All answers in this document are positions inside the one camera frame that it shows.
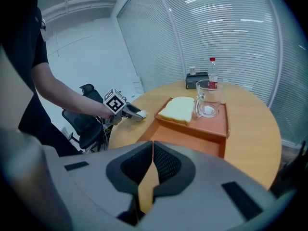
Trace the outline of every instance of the floor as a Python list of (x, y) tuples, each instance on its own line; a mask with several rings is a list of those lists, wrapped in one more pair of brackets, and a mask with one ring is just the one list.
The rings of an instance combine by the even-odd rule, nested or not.
[(282, 146), (282, 156), (280, 162), (280, 168), (292, 161), (299, 153), (299, 149)]

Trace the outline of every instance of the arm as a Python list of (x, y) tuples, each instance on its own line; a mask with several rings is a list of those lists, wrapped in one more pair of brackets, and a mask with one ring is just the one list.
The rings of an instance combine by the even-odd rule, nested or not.
[(39, 94), (63, 109), (102, 118), (113, 115), (104, 104), (80, 95), (56, 79), (48, 63), (34, 66), (31, 75)]

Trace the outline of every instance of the orange tray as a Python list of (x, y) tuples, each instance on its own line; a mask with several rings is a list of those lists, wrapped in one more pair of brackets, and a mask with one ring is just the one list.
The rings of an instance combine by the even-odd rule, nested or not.
[(155, 120), (138, 141), (163, 141), (224, 158), (230, 123), (226, 104), (221, 104), (214, 118), (192, 118), (190, 124), (161, 119), (158, 113), (172, 98), (155, 113)]

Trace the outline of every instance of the black box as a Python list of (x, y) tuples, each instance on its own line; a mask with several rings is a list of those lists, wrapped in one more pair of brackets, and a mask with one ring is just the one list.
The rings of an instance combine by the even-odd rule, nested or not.
[(207, 72), (196, 73), (195, 75), (187, 74), (186, 89), (196, 89), (196, 83), (203, 79), (208, 80)]

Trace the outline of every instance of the water bottle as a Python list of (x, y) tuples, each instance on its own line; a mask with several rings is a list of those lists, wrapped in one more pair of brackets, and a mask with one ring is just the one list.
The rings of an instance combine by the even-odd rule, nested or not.
[(217, 82), (218, 82), (218, 66), (215, 62), (215, 57), (210, 58), (210, 63), (208, 65), (208, 89), (209, 90), (216, 90), (217, 89)]

